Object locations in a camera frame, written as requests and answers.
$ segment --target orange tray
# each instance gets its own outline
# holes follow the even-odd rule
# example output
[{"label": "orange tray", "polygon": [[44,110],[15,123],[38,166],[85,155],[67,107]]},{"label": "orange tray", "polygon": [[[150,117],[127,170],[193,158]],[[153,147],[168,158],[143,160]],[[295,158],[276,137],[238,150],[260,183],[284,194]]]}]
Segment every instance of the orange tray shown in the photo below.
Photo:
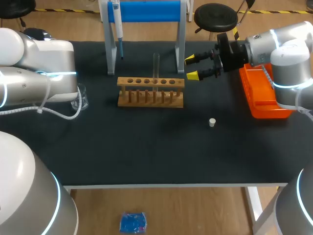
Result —
[{"label": "orange tray", "polygon": [[[270,64],[264,65],[271,78],[272,68]],[[292,110],[280,108],[275,99],[272,89],[262,67],[245,65],[239,69],[241,81],[244,86],[252,116],[255,118],[288,118]]]}]

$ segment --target black table surface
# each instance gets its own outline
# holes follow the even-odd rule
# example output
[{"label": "black table surface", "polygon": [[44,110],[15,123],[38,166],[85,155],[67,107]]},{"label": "black table surface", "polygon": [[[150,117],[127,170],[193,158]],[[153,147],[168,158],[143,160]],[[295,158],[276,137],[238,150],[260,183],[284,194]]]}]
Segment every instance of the black table surface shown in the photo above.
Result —
[{"label": "black table surface", "polygon": [[[253,118],[237,71],[186,80],[183,109],[120,108],[117,77],[151,77],[154,52],[159,77],[185,78],[176,73],[174,43],[125,42],[115,76],[107,75],[103,42],[73,45],[89,100],[77,119],[32,111],[0,117],[0,131],[28,144],[63,185],[287,183],[310,161],[313,123],[300,113]],[[187,42],[185,55],[213,46]],[[185,72],[208,66],[205,60]],[[73,112],[69,103],[47,107]]]}]

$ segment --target small white cap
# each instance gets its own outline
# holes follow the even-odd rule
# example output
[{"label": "small white cap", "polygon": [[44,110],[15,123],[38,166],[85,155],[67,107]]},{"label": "small white cap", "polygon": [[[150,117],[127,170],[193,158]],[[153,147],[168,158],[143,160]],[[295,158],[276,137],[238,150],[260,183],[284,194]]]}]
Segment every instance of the small white cap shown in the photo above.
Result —
[{"label": "small white cap", "polygon": [[210,118],[210,120],[209,120],[210,127],[213,127],[215,125],[215,123],[216,123],[216,120],[214,118]]}]

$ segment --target stool leg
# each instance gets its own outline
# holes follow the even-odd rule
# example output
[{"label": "stool leg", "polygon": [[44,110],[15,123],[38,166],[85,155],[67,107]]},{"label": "stool leg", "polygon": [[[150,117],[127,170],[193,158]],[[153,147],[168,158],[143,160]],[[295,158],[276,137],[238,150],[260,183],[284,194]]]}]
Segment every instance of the stool leg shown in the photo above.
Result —
[{"label": "stool leg", "polygon": [[213,39],[214,39],[214,33],[213,33],[213,32],[210,32],[209,41],[213,41]]}]

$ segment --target white cable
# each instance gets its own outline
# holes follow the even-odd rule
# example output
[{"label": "white cable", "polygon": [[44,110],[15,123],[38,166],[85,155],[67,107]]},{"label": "white cable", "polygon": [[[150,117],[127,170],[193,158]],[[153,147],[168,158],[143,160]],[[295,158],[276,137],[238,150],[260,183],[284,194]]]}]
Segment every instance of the white cable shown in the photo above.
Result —
[{"label": "white cable", "polygon": [[266,68],[264,67],[264,65],[262,65],[262,70],[263,70],[263,72],[264,72],[266,78],[268,79],[270,85],[272,86],[272,89],[274,90],[273,80],[271,79],[271,77],[270,77],[268,71],[266,70]]},{"label": "white cable", "polygon": [[[45,108],[45,107],[43,107],[42,110],[43,111],[47,111],[49,113],[52,113],[52,114],[54,114],[56,116],[59,116],[61,118],[66,119],[66,120],[73,120],[73,119],[75,119],[79,115],[79,113],[80,113],[80,111],[82,109],[82,95],[81,95],[80,90],[79,90],[78,87],[77,87],[77,92],[78,92],[79,104],[78,104],[78,109],[77,109],[76,113],[73,116],[70,116],[70,117],[69,116],[65,116],[63,114],[60,114],[60,113],[52,110],[52,109]],[[38,106],[31,106],[31,107],[24,107],[24,108],[7,110],[7,111],[0,111],[0,116],[8,115],[8,114],[15,114],[15,113],[24,112],[24,111],[30,111],[30,110],[38,110],[38,109],[39,109]]]},{"label": "white cable", "polygon": [[308,116],[313,121],[313,116],[312,116],[312,114],[310,114],[310,110],[304,109],[304,108],[301,109],[299,107],[299,97],[300,97],[300,94],[302,92],[302,89],[303,89],[303,87],[298,88],[297,94],[295,96],[295,107],[296,107],[298,112],[305,114],[306,116]]},{"label": "white cable", "polygon": [[37,71],[37,72],[44,73],[44,75],[47,78],[47,86],[46,86],[46,90],[45,90],[45,97],[44,97],[44,100],[41,103],[40,107],[37,110],[37,113],[42,114],[43,113],[43,107],[44,107],[46,101],[48,100],[48,97],[49,97],[49,94],[50,94],[51,81],[50,81],[50,77],[47,76],[46,72],[43,72],[43,71]]}]

